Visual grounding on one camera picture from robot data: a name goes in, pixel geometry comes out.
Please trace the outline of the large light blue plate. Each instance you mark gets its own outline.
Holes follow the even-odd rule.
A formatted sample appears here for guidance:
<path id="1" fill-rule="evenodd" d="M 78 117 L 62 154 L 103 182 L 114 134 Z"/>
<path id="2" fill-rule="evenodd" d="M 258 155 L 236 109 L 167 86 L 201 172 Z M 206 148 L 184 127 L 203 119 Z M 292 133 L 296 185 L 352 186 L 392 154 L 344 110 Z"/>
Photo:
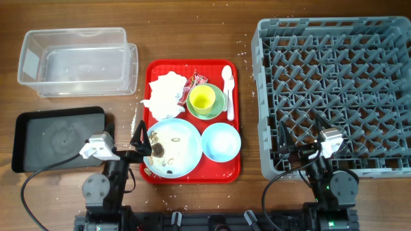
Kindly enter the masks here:
<path id="1" fill-rule="evenodd" d="M 200 132 L 188 121 L 178 118 L 155 123 L 147 131 L 152 154 L 144 158 L 149 171 L 161 178 L 188 175 L 202 158 Z"/>

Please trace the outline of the white paper napkin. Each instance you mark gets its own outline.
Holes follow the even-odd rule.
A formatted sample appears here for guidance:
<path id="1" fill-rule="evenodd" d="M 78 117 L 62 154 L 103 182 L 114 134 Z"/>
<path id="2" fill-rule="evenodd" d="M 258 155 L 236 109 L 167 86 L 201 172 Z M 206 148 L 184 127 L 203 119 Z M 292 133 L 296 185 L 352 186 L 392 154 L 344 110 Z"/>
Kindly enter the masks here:
<path id="1" fill-rule="evenodd" d="M 149 83 L 151 96 L 141 103 L 148 108 L 152 117 L 157 121 L 177 117 L 185 112 L 179 101 L 183 96 L 184 86 L 187 78 L 173 71 L 161 75 L 157 80 Z"/>

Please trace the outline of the red snack wrapper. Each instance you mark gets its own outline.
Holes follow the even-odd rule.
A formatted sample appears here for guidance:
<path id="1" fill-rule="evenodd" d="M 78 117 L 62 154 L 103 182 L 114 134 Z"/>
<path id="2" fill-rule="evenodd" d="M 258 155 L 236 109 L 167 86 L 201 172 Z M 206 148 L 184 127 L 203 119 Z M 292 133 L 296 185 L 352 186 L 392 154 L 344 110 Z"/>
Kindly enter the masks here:
<path id="1" fill-rule="evenodd" d="M 195 71 L 193 75 L 188 78 L 186 84 L 184 85 L 182 97 L 179 99 L 178 105 L 183 106 L 186 103 L 189 92 L 197 85 L 207 83 L 208 81 L 209 80 L 205 76 Z"/>

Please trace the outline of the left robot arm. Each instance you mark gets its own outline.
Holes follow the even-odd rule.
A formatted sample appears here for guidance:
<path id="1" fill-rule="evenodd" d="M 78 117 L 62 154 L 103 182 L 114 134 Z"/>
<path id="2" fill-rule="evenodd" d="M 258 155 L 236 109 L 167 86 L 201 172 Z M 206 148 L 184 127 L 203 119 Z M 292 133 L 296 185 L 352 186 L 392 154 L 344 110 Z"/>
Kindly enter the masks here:
<path id="1" fill-rule="evenodd" d="M 85 216 L 74 219 L 74 231 L 120 231 L 142 230 L 143 225 L 129 205 L 123 205 L 128 177 L 133 176 L 131 164 L 140 164 L 152 154 L 146 123 L 140 121 L 131 140 L 134 147 L 118 151 L 114 142 L 113 124 L 108 124 L 102 133 L 92 135 L 80 150 L 83 158 L 94 157 L 104 161 L 101 174 L 91 175 L 82 186 L 87 209 Z"/>

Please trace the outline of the green small bowl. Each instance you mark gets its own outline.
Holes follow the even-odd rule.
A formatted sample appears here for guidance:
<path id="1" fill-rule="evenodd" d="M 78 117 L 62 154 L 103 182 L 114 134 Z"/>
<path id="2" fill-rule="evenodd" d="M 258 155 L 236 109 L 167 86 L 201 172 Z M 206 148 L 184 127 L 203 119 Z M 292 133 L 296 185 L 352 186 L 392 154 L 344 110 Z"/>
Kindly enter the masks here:
<path id="1" fill-rule="evenodd" d="M 201 119 L 201 120 L 210 120 L 210 119 L 214 119 L 216 118 L 218 115 L 220 115 L 223 111 L 224 108 L 224 95 L 223 92 L 215 85 L 212 85 L 210 83 L 204 83 L 202 85 L 208 85 L 210 86 L 215 94 L 216 94 L 216 99 L 214 102 L 214 105 L 210 111 L 210 113 L 206 114 L 206 115 L 200 115 L 198 113 L 195 112 L 194 108 L 192 107 L 191 103 L 189 102 L 189 94 L 186 100 L 186 105 L 187 108 L 189 110 L 189 112 L 196 118 Z"/>

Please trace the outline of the yellow plastic cup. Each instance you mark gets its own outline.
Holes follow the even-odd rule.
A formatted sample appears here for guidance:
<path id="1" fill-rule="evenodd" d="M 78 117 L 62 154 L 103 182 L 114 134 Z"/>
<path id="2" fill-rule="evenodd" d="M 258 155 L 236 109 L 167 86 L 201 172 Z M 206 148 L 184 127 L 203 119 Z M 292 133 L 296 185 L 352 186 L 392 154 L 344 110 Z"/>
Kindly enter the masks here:
<path id="1" fill-rule="evenodd" d="M 198 85 L 189 93 L 189 102 L 194 108 L 195 112 L 200 115 L 210 113 L 216 94 L 214 90 L 208 85 Z"/>

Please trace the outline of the white plastic spoon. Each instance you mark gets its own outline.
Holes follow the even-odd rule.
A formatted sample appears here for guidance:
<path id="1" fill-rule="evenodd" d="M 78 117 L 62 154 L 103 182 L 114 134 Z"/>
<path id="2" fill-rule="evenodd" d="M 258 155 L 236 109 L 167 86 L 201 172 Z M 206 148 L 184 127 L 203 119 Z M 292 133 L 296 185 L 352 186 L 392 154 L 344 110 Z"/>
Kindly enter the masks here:
<path id="1" fill-rule="evenodd" d="M 227 111 L 228 107 L 228 93 L 229 93 L 229 87 L 230 87 L 230 78 L 232 76 L 232 69 L 229 65 L 226 65 L 222 69 L 222 78 L 224 81 L 224 86 L 223 86 L 223 95 L 224 95 L 224 108 L 223 111 Z"/>

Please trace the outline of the white plastic fork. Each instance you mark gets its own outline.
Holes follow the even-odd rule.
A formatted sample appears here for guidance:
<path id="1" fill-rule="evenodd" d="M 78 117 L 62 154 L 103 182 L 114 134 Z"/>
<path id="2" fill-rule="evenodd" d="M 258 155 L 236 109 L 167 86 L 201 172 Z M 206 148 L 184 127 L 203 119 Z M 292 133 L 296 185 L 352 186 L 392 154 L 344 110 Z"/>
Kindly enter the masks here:
<path id="1" fill-rule="evenodd" d="M 233 75 L 228 77 L 227 84 L 228 84 L 228 87 L 227 87 L 227 100 L 228 100 L 227 119 L 229 121 L 233 121 L 234 120 L 234 103 L 233 103 L 232 91 L 235 86 Z"/>

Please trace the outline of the light blue bowl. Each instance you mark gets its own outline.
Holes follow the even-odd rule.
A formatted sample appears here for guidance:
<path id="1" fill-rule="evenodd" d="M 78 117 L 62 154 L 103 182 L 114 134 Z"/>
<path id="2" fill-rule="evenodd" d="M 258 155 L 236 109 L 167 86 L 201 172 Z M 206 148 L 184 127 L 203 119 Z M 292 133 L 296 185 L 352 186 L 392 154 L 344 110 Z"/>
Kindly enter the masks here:
<path id="1" fill-rule="evenodd" d="M 240 134 L 227 123 L 212 124 L 202 133 L 203 153 L 214 162 L 229 162 L 237 157 L 240 149 Z"/>

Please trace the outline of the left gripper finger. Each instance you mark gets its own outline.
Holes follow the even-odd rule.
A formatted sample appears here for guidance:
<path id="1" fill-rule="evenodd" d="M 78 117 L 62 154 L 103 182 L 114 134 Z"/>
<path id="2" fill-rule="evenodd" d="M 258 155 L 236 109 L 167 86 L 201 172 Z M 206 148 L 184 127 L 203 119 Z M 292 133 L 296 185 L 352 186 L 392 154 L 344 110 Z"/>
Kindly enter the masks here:
<path id="1" fill-rule="evenodd" d="M 112 139 L 114 140 L 115 139 L 115 125 L 114 125 L 114 123 L 107 124 L 105 129 L 104 129 L 104 132 L 107 132 L 112 137 Z"/>
<path id="2" fill-rule="evenodd" d="M 139 155 L 148 157 L 152 154 L 152 147 L 148 137 L 146 123 L 140 120 L 131 140 L 130 145 L 135 148 Z"/>

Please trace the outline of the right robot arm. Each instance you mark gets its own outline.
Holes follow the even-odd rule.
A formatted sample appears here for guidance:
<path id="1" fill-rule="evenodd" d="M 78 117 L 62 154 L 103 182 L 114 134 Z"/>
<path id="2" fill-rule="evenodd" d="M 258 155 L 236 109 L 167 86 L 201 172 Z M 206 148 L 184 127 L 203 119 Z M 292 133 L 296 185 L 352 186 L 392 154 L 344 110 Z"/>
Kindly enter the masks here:
<path id="1" fill-rule="evenodd" d="M 303 180 L 315 197 L 306 202 L 297 217 L 288 216 L 291 230 L 358 230 L 356 205 L 359 177 L 349 169 L 334 168 L 332 155 L 344 142 L 342 132 L 320 116 L 315 118 L 317 138 L 313 143 L 296 145 L 284 122 L 279 123 L 278 149 L 280 154 L 296 157 L 305 170 Z"/>

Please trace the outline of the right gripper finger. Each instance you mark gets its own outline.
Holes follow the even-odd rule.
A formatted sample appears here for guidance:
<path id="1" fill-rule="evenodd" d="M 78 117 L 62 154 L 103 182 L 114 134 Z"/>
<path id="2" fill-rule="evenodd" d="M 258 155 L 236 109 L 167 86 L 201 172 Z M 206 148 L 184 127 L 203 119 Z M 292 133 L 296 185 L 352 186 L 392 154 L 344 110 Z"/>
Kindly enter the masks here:
<path id="1" fill-rule="evenodd" d="M 296 145 L 283 121 L 279 123 L 277 144 L 279 153 L 293 153 L 296 151 Z"/>
<path id="2" fill-rule="evenodd" d="M 324 120 L 321 116 L 319 116 L 318 114 L 315 114 L 315 129 L 318 133 L 318 138 L 320 138 L 320 133 L 323 128 L 325 129 L 331 128 L 331 125 L 326 120 Z"/>

